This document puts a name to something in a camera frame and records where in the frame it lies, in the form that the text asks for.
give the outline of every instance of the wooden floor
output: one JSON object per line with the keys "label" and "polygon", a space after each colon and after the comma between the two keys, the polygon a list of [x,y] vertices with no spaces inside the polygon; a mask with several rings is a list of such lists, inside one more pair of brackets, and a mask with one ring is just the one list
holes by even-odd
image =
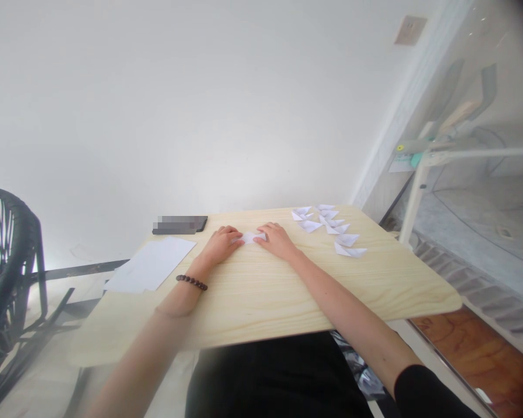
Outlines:
{"label": "wooden floor", "polygon": [[523,417],[523,354],[467,307],[413,322],[500,418]]}

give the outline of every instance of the wall socket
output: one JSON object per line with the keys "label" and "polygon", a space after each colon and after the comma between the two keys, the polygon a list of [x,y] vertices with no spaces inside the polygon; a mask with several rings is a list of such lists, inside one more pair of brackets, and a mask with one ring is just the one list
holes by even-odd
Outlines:
{"label": "wall socket", "polygon": [[425,17],[405,16],[395,44],[416,45],[427,20]]}

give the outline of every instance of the wooden table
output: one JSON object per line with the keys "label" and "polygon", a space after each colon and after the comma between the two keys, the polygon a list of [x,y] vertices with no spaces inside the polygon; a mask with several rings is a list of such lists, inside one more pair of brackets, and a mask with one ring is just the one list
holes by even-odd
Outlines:
{"label": "wooden table", "polygon": [[[155,292],[107,292],[91,312],[70,347],[70,362],[81,367],[118,361],[153,309],[176,284],[221,225],[241,232],[268,221],[279,222],[292,241],[323,270],[340,281],[383,320],[455,311],[461,298],[454,288],[407,248],[352,206],[338,206],[348,233],[358,233],[360,259],[335,253],[335,235],[325,227],[305,232],[292,220],[291,208],[209,215],[205,230],[180,236],[198,245]],[[162,240],[150,236],[148,240]],[[283,260],[257,244],[239,248],[215,268],[209,290],[195,312],[188,348],[214,347],[332,329],[304,284]]]}

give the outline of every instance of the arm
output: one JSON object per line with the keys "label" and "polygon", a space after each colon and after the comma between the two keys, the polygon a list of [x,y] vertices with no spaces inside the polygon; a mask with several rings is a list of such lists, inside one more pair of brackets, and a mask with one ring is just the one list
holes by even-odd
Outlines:
{"label": "arm", "polygon": [[255,241],[287,261],[333,326],[369,364],[392,396],[399,374],[422,365],[416,354],[375,313],[295,247],[286,231],[269,222],[258,228],[267,242]]}
{"label": "arm", "polygon": [[[241,236],[232,226],[219,228],[192,261],[186,275],[207,283],[213,267],[244,244],[242,240],[231,243]],[[145,415],[180,349],[178,344],[184,339],[190,314],[201,294],[202,290],[187,282],[173,287],[110,375],[85,415],[87,418]]]}

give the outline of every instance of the black shirt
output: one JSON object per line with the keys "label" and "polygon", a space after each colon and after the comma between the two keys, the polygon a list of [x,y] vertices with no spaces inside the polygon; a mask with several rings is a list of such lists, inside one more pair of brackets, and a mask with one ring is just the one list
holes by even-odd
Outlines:
{"label": "black shirt", "polygon": [[[423,366],[401,373],[395,398],[403,417],[477,417]],[[201,352],[186,417],[245,416],[373,417],[327,332]]]}

